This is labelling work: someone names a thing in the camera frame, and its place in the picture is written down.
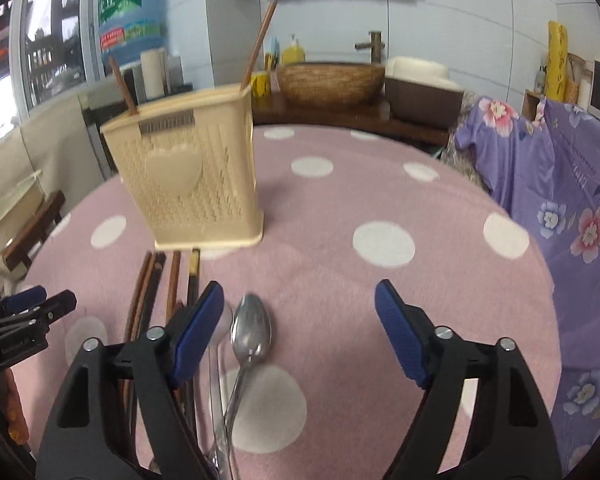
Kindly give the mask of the right hand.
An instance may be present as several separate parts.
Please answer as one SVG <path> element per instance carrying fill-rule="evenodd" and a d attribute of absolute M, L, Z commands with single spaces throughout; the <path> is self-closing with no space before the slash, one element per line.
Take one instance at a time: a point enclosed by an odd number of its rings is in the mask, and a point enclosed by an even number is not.
<path fill-rule="evenodd" d="M 0 398 L 0 410 L 8 421 L 9 437 L 18 445 L 27 444 L 30 438 L 26 418 L 23 415 L 20 394 L 14 373 L 10 368 L 3 372 L 6 393 Z"/>

